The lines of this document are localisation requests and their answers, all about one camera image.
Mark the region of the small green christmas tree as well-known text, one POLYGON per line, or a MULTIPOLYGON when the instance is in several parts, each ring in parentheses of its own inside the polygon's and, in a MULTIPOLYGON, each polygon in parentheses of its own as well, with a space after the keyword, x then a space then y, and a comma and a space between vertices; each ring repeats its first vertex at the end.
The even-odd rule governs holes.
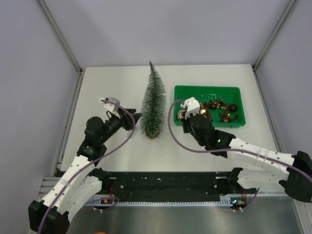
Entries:
POLYGON ((166 90, 160 74, 149 62, 150 74, 141 105, 140 129, 149 139, 159 137, 163 129, 166 107, 166 90))

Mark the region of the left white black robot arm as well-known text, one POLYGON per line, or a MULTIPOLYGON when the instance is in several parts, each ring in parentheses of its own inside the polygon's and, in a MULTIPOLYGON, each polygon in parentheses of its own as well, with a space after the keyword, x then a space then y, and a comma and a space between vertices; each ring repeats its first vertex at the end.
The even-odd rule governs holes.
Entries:
POLYGON ((113 108, 108 120, 91 117, 86 122, 85 139, 71 165, 56 185, 28 207, 30 229, 38 234, 65 234, 79 210, 96 194, 109 191, 107 172, 97 164, 107 150, 104 143, 119 129, 133 132, 142 114, 135 109, 113 108))

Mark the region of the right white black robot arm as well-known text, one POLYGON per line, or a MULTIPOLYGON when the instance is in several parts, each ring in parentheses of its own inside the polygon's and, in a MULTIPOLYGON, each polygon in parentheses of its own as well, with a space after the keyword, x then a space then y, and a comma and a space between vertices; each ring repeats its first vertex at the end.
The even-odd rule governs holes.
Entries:
POLYGON ((288 154, 247 143, 233 134, 217 130, 201 114, 181 117, 183 132, 215 156, 246 162, 257 170, 234 168, 228 177, 233 193, 243 189, 284 191, 301 202, 312 201, 312 159, 303 152, 288 154))

